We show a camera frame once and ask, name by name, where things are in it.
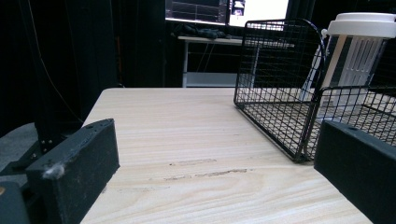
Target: dark background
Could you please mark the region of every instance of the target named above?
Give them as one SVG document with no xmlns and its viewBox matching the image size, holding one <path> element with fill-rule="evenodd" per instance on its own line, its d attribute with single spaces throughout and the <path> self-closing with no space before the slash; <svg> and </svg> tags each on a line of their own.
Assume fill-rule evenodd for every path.
<svg viewBox="0 0 396 224">
<path fill-rule="evenodd" d="M 15 35 L 25 35 L 21 42 L 34 36 L 23 31 L 20 1 L 0 0 L 0 136 L 35 121 L 35 108 L 43 106 L 30 100 L 29 95 L 38 87 L 26 76 L 35 74 L 21 70 L 23 61 L 32 60 L 32 55 L 23 56 L 18 51 Z M 61 130 L 80 127 L 106 88 L 181 87 L 184 44 L 171 36 L 179 23 L 165 21 L 164 0 L 31 0 L 30 4 L 41 57 L 50 77 L 44 73 L 41 84 L 47 86 L 47 106 Z M 308 19 L 321 29 L 337 14 L 353 11 L 395 13 L 396 3 L 290 0 L 287 15 Z M 243 31 L 198 26 L 227 35 L 242 35 Z M 389 42 L 376 77 L 395 75 L 393 42 Z M 191 71 L 202 71 L 198 64 L 204 50 L 205 46 L 191 45 Z M 238 56 L 238 47 L 215 46 L 206 72 L 236 73 Z M 36 63 L 42 70 L 40 61 Z M 34 65 L 26 66 L 35 70 Z"/>
</svg>

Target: computer monitor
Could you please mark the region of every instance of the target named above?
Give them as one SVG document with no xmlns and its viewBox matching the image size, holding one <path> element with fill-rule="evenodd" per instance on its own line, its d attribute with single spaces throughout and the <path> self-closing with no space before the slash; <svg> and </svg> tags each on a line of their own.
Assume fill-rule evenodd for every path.
<svg viewBox="0 0 396 224">
<path fill-rule="evenodd" d="M 229 0 L 165 0 L 167 21 L 225 25 Z"/>
<path fill-rule="evenodd" d="M 228 25 L 244 27 L 247 21 L 285 19 L 289 0 L 230 0 Z"/>
</svg>

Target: white cylindrical container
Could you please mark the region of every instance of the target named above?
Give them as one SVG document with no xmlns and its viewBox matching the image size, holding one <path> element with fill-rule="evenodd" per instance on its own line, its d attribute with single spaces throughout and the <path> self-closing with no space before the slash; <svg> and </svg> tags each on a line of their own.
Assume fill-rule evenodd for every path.
<svg viewBox="0 0 396 224">
<path fill-rule="evenodd" d="M 396 15 L 386 13 L 343 13 L 331 21 L 322 87 L 369 85 L 384 47 L 396 36 Z M 341 90 L 334 106 L 351 110 L 361 104 L 365 91 Z"/>
</svg>

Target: black wire basket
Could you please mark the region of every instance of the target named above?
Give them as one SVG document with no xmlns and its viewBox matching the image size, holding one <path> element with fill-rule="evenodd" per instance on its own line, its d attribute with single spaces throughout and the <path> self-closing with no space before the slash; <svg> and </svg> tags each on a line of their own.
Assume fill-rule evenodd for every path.
<svg viewBox="0 0 396 224">
<path fill-rule="evenodd" d="M 315 158 L 324 119 L 350 124 L 394 146 L 396 88 L 321 88 L 325 57 L 321 33 L 309 21 L 248 21 L 235 105 L 297 162 Z"/>
</svg>

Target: light wood tabletop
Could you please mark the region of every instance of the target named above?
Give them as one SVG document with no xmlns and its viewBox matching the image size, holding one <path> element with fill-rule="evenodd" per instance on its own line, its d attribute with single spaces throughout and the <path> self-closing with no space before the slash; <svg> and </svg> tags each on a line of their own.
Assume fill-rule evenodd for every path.
<svg viewBox="0 0 396 224">
<path fill-rule="evenodd" d="M 312 165 L 292 162 L 233 89 L 109 89 L 120 169 L 82 223 L 370 223 Z"/>
</svg>

